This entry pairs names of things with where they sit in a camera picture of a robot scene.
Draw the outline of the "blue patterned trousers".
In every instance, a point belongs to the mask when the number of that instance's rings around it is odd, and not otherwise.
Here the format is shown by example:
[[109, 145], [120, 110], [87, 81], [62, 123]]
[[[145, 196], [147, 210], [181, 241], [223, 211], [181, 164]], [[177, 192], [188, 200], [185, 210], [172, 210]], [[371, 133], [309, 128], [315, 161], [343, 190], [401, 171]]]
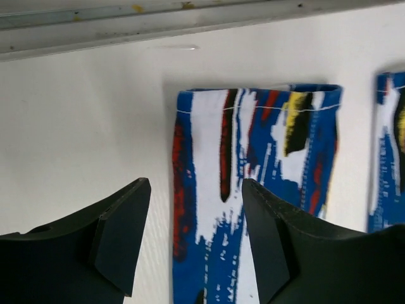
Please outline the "blue patterned trousers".
[[[252, 179], [323, 220], [342, 88], [192, 89], [173, 136], [173, 302], [261, 303], [243, 206]], [[404, 73], [377, 77], [373, 186], [364, 233], [404, 226]]]

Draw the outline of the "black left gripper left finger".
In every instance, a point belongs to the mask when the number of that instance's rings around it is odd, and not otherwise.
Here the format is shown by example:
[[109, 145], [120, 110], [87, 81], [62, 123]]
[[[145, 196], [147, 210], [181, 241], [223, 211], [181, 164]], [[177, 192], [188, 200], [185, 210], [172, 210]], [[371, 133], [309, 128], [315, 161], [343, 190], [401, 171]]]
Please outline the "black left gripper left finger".
[[132, 295], [151, 185], [116, 193], [27, 233], [1, 236], [2, 303], [122, 303]]

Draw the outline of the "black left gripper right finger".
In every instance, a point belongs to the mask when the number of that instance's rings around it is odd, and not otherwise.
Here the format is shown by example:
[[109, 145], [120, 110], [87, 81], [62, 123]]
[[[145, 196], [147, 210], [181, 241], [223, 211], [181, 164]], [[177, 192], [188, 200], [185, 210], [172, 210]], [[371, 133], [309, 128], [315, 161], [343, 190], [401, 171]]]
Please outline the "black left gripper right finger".
[[403, 303], [404, 226], [364, 233], [242, 184], [261, 303]]

